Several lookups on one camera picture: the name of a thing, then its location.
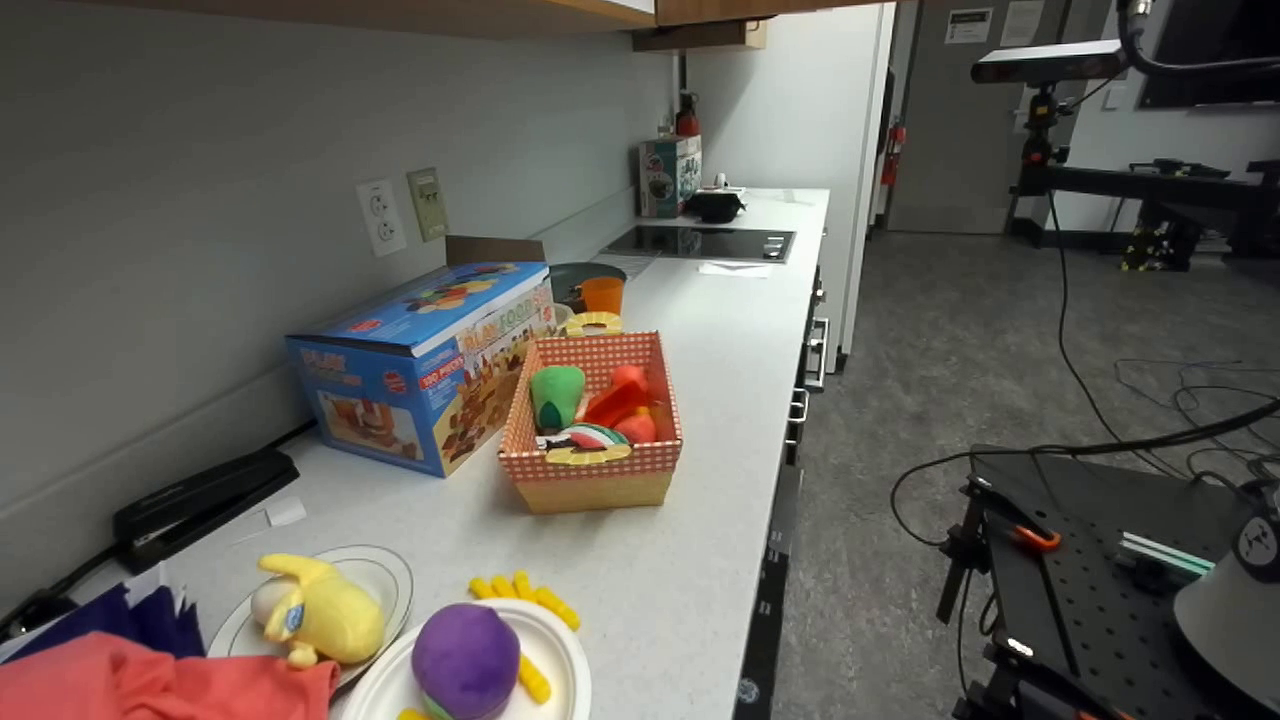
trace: white wall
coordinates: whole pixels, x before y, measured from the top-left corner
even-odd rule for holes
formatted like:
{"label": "white wall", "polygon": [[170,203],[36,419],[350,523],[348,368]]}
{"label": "white wall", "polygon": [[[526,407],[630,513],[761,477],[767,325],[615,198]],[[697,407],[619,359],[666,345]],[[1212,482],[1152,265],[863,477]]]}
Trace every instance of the white wall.
{"label": "white wall", "polygon": [[690,55],[709,177],[831,191],[822,281],[841,349],[858,297],[888,40],[893,3],[858,3],[774,17],[761,52]]}
{"label": "white wall", "polygon": [[584,254],[630,211],[664,82],[619,36],[4,3],[0,608],[125,501],[293,429],[288,326],[438,265],[374,259],[357,181],[434,163],[453,233]]}
{"label": "white wall", "polygon": [[[1162,11],[1167,3],[1154,3],[1152,26],[1142,31],[1148,52],[1160,40]],[[1274,107],[1135,107],[1139,93],[1142,76],[1127,72],[1080,107],[1068,154],[1071,167],[1127,167],[1176,154],[1242,173],[1247,160],[1280,160]],[[1062,229],[1105,233],[1113,229],[1116,198],[1059,195],[1055,207]]]}

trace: kitchen counter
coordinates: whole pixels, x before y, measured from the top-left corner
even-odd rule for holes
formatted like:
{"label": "kitchen counter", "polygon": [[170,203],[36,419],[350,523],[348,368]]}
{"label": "kitchen counter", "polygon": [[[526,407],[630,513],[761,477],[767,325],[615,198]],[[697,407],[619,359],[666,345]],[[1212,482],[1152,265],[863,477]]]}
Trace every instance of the kitchen counter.
{"label": "kitchen counter", "polygon": [[685,457],[664,506],[526,517],[489,438],[453,481],[288,444],[299,481],[165,565],[210,637],[273,546],[384,545],[410,565],[417,628],[473,575],[532,573],[584,614],[591,714],[733,714],[796,385],[826,191],[740,191],[735,229],[792,229],[786,265],[607,254],[630,273],[626,326],[659,326]]}

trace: upper cabinet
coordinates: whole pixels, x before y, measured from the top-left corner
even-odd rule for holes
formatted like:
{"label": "upper cabinet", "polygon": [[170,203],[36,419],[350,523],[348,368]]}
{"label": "upper cabinet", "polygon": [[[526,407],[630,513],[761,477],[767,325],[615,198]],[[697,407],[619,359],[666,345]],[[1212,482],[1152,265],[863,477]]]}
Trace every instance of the upper cabinet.
{"label": "upper cabinet", "polygon": [[650,0],[86,0],[434,36],[565,36],[650,26]]}
{"label": "upper cabinet", "polygon": [[876,3],[876,0],[656,0],[656,25],[675,26],[675,25],[764,21],[781,11],[811,11],[811,8],[841,8],[841,3]]}

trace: yellow toy banana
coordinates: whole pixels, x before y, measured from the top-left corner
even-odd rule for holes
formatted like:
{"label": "yellow toy banana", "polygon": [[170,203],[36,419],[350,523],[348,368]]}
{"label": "yellow toy banana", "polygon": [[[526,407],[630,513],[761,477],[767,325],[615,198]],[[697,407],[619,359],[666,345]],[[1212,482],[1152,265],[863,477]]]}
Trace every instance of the yellow toy banana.
{"label": "yellow toy banana", "polygon": [[364,663],[384,645],[384,608],[310,555],[261,555],[277,578],[255,591],[255,621],[273,645],[288,645],[293,666],[310,666],[320,655]]}

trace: red cloth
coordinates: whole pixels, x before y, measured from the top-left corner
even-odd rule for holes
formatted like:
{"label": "red cloth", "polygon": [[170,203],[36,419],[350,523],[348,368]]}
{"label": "red cloth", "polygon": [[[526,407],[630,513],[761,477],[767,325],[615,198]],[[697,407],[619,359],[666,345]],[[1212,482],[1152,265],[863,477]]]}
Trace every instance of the red cloth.
{"label": "red cloth", "polygon": [[0,720],[323,720],[330,663],[277,655],[170,660],[121,637],[80,637],[0,666]]}

